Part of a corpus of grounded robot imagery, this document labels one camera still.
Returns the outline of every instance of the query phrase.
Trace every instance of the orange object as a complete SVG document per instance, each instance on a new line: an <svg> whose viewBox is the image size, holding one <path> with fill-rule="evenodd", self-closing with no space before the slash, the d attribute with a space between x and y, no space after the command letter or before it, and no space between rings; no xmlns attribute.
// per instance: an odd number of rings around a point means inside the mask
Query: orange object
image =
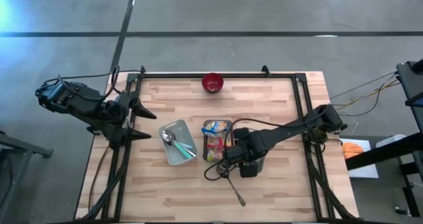
<svg viewBox="0 0 423 224"><path fill-rule="evenodd" d="M352 142L346 142L342 145L342 152L344 154L344 158L348 159L353 156L359 155L364 151L363 148L361 148L359 145Z"/></svg>

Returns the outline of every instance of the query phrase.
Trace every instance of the gray floor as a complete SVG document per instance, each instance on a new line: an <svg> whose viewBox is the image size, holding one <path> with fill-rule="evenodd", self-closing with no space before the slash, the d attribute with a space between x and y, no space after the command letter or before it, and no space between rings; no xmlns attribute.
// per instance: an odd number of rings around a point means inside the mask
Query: gray floor
<svg viewBox="0 0 423 224"><path fill-rule="evenodd" d="M119 31L128 0L0 0L0 31ZM409 31L423 28L423 0L136 0L129 31ZM0 130L54 148L34 157L11 223L72 219L93 137L86 125L38 106L34 90L61 75L104 73L117 38L0 38ZM127 38L122 69L148 71L324 71L331 96L422 58L423 37ZM83 79L100 91L105 78ZM345 94L343 103L378 83ZM400 87L381 94L376 109L348 120L346 135L405 135L417 131ZM348 110L366 111L374 98ZM401 193L391 193L393 199ZM361 217L392 215L369 190L355 193ZM378 206L380 211L371 212Z"/></svg>

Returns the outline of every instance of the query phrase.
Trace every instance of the metal spoon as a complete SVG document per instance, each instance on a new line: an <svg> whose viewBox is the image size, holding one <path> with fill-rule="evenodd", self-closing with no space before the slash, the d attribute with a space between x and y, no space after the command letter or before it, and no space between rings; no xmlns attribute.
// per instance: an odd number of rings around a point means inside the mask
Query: metal spoon
<svg viewBox="0 0 423 224"><path fill-rule="evenodd" d="M196 156L196 154L194 154L192 151L190 151L189 149L187 149L185 147L185 146L188 146L188 145L177 142L176 139L174 138L174 134L171 131L169 131L169 130L162 131L161 137L163 138L163 140L167 144L175 145L175 147L178 148L180 150L180 152L182 152L185 156L186 156L185 152L187 152L189 155L191 155L193 157Z"/></svg>

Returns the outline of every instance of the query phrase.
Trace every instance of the wooden table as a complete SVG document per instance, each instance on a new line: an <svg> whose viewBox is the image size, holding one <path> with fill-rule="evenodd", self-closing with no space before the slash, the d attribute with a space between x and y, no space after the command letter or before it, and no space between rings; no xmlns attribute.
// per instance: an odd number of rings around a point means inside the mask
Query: wooden table
<svg viewBox="0 0 423 224"><path fill-rule="evenodd" d="M313 107L329 103L323 73L306 74ZM126 75L122 73L118 89L124 90L125 80ZM135 128L149 133L153 138L132 143L121 221L316 220L300 135L277 144L267 154L264 170L257 177L241 178L238 170L231 173L233 184L247 203L245 207L239 204L227 180L211 182L203 177L205 169L212 164L205 162L201 156L203 135L200 128L204 120L255 118L279 124L296 120L291 80L225 79L220 93L208 94L201 86L201 79L143 79L141 101L157 119L135 120ZM171 167L158 138L158 128L178 119L188 124L199 155L181 167ZM267 128L253 122L236 125L238 128L244 126ZM75 217L87 212L93 176L107 145L103 137L94 140ZM99 172L93 203L106 186L111 156L112 152L109 152ZM339 142L329 141L323 156L330 187L348 211L358 216ZM323 212L326 213L321 190L319 195ZM114 210L113 198L111 213Z"/></svg>

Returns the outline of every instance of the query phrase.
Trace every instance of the red bowl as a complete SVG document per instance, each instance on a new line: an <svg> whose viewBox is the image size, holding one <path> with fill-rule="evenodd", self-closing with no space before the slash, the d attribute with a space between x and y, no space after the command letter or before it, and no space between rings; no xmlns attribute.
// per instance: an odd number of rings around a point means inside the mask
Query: red bowl
<svg viewBox="0 0 423 224"><path fill-rule="evenodd" d="M203 84L204 90L209 93L217 93L223 87L223 77L217 73L208 73L203 77L201 83Z"/></svg>

